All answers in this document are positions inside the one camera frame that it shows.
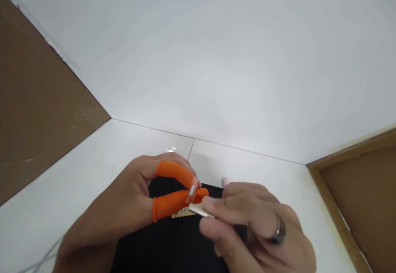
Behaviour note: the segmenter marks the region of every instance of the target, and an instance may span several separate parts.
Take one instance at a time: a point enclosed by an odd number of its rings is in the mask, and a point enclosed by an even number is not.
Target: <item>ring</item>
[[[281,244],[286,236],[286,226],[285,226],[285,222],[283,221],[283,219],[281,219],[281,217],[274,211],[275,216],[276,216],[276,220],[278,222],[278,226],[276,228],[276,231],[274,233],[274,235],[268,239],[269,242],[273,243],[273,244]]]

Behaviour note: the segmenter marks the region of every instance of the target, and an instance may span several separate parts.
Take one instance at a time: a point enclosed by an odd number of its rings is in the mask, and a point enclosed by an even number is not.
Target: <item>black cloth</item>
[[[203,187],[211,197],[222,197],[222,188],[207,184]],[[151,198],[182,189],[175,179],[162,177],[155,178],[148,187]],[[199,215],[168,217],[121,238],[111,272],[228,272],[224,260],[216,256],[212,241],[201,235],[200,219]],[[246,241],[246,227],[237,227],[237,232]]]

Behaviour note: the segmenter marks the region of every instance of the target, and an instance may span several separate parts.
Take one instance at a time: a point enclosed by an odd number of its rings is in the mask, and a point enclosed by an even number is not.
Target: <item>white wall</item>
[[[396,122],[396,0],[13,0],[111,117],[308,163]]]

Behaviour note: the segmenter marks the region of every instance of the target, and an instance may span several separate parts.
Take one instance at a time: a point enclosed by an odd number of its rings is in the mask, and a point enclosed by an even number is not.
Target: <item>cardboard wall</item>
[[[0,0],[0,205],[110,116],[10,0]]]
[[[396,136],[388,136],[385,148],[321,170],[374,273],[396,267]]]

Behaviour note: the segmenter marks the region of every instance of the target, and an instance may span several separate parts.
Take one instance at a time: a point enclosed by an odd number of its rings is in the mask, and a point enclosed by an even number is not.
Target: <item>wooden frame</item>
[[[323,180],[320,171],[331,165],[356,158],[366,153],[393,147],[395,144],[396,128],[306,165],[358,273],[371,273],[371,269],[361,253],[351,231],[342,218],[336,201]]]

